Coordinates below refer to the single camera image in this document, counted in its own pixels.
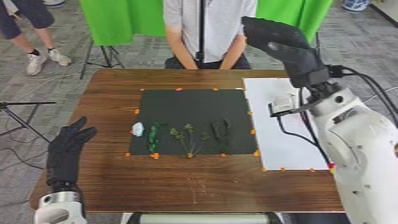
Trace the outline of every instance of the tripod stand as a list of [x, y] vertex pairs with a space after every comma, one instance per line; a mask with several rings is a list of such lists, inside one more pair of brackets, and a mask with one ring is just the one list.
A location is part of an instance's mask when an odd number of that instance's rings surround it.
[[91, 50], [93, 50], [93, 40], [91, 40], [91, 46], [89, 46], [86, 62], [84, 62], [84, 69], [82, 69], [82, 73], [81, 73], [81, 80], [84, 79], [88, 65], [96, 65], [96, 66], [102, 66], [104, 68], [114, 68], [120, 65], [121, 68], [127, 68], [123, 63], [121, 63], [120, 57], [118, 57], [120, 52], [118, 52], [116, 48], [112, 46], [107, 46], [107, 47], [100, 46], [100, 49], [102, 49], [102, 53], [104, 53], [105, 65], [98, 64], [95, 62], [89, 62]]
[[201, 9], [200, 9], [200, 51], [196, 53], [196, 59], [200, 62], [200, 69], [205, 65], [205, 21], [207, 21], [207, 0], [201, 0]]
[[[6, 102], [2, 102], [0, 103], [0, 112], [2, 111], [6, 112], [6, 114], [9, 115], [9, 117], [15, 119], [15, 121], [20, 124], [20, 127], [13, 128], [4, 133], [0, 133], [0, 137], [4, 135], [11, 134], [13, 132], [17, 132], [18, 130], [22, 130], [24, 128], [27, 128], [36, 133], [36, 135], [45, 139], [45, 141], [50, 143], [49, 138], [45, 137], [45, 135], [40, 133], [40, 131], [31, 126], [31, 121], [34, 119], [34, 115], [36, 115], [40, 106], [45, 105], [45, 104], [56, 104], [56, 102], [33, 102], [33, 103], [31, 102], [29, 103], [6, 103]], [[25, 121], [22, 119], [22, 117], [15, 114], [15, 112], [11, 111], [9, 106], [27, 106], [27, 105], [34, 105], [34, 110], [31, 112], [29, 119]]]

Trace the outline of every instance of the gray floor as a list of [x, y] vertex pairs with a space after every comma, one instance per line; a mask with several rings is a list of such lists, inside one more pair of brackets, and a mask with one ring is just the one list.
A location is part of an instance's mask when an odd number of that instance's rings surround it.
[[[38, 77], [25, 76], [25, 56], [11, 43], [0, 39], [0, 101], [57, 101], [56, 106], [45, 106], [34, 119], [34, 127], [49, 138], [54, 138], [63, 125], [68, 123], [81, 95], [84, 93], [89, 77], [98, 70], [89, 68], [86, 80], [79, 80], [82, 60], [88, 52], [89, 31], [84, 21], [79, 0], [70, 0], [68, 5], [52, 9], [57, 23], [52, 27], [59, 49], [73, 57], [75, 64], [63, 68], [54, 62], [47, 62], [45, 71]], [[20, 21], [29, 38], [43, 49], [34, 30], [27, 21]], [[370, 74], [384, 88], [398, 86], [398, 29], [383, 19], [381, 15], [368, 10], [361, 14], [347, 13], [336, 6], [320, 29], [322, 55], [327, 63], [345, 64]], [[164, 60], [171, 56], [166, 39], [160, 37], [137, 36], [128, 46], [118, 46], [121, 60], [128, 68], [162, 69]], [[281, 69], [281, 63], [269, 58], [256, 49], [248, 49], [248, 57], [255, 69]], [[100, 51], [95, 49], [93, 60], [100, 61]], [[359, 96], [367, 99], [372, 91], [363, 82], [345, 79], [343, 83], [352, 87]], [[377, 100], [370, 102], [375, 110], [386, 113]], [[29, 107], [13, 107], [25, 117]], [[0, 113], [0, 132], [17, 126]], [[47, 150], [43, 140], [33, 141], [36, 136], [20, 131], [13, 136], [0, 137], [0, 150], [6, 147], [17, 149], [22, 158], [31, 158]], [[47, 156], [31, 160], [38, 166], [45, 166]], [[18, 164], [11, 151], [0, 151], [0, 224], [33, 223], [34, 213], [29, 204], [4, 207], [29, 199], [41, 171]], [[91, 223], [114, 224], [120, 215], [91, 215]]]

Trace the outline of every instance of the white sheet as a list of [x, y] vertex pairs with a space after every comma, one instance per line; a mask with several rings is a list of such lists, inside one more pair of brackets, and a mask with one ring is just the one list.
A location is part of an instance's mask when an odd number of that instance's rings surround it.
[[[288, 97], [292, 94], [297, 101], [299, 90], [294, 88], [288, 79], [246, 79], [246, 96], [253, 111], [264, 167], [267, 170], [281, 170], [281, 168], [287, 170], [310, 170], [311, 168], [327, 170], [317, 147], [301, 138], [283, 133], [278, 119], [271, 117], [269, 104], [276, 98]], [[287, 131], [310, 138], [301, 115], [287, 115], [283, 123]]]

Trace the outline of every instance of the green screen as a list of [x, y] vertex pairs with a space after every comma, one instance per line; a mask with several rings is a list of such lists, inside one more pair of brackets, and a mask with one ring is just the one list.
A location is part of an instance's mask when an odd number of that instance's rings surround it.
[[[81, 0], [95, 44], [132, 43], [134, 34], [164, 36], [164, 0]], [[333, 0], [258, 0], [258, 18], [297, 26], [310, 41]]]

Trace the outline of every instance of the white shirt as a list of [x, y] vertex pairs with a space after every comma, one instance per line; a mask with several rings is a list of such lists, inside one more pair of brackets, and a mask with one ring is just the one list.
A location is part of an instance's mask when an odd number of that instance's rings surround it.
[[[242, 17], [256, 17], [258, 0], [207, 0], [205, 63], [221, 61], [244, 34]], [[166, 25], [182, 28], [192, 57], [200, 51], [201, 0], [164, 0]]]

